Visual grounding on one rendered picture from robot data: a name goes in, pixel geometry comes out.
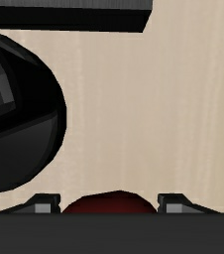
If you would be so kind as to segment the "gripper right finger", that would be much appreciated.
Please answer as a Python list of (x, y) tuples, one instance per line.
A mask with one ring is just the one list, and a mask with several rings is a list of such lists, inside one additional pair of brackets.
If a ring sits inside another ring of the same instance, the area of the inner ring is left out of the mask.
[(192, 203), (182, 193), (159, 193), (158, 213), (216, 213), (216, 210)]

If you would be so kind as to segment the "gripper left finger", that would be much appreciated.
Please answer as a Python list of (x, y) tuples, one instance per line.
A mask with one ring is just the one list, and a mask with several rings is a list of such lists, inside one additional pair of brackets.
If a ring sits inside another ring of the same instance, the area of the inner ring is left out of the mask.
[(0, 210), (0, 213), (60, 213), (59, 204), (59, 193), (36, 193), (25, 203)]

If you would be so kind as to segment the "red tomato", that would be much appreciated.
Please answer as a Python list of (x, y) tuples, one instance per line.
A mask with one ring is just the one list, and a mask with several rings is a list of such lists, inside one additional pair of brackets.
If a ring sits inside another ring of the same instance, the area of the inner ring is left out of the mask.
[(83, 196), (63, 213), (156, 213), (156, 209), (136, 193), (114, 190)]

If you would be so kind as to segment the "stove plate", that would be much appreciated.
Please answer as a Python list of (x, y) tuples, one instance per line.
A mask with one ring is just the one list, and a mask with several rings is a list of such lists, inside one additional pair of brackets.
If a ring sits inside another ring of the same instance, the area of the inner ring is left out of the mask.
[(142, 33), (153, 0), (0, 0), (0, 29)]

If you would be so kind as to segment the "round black pan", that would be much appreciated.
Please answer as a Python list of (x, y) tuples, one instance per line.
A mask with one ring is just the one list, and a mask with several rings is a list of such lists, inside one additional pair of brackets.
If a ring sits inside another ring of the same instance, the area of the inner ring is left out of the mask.
[(34, 178), (59, 150), (66, 105), (52, 71), (0, 35), (0, 192)]

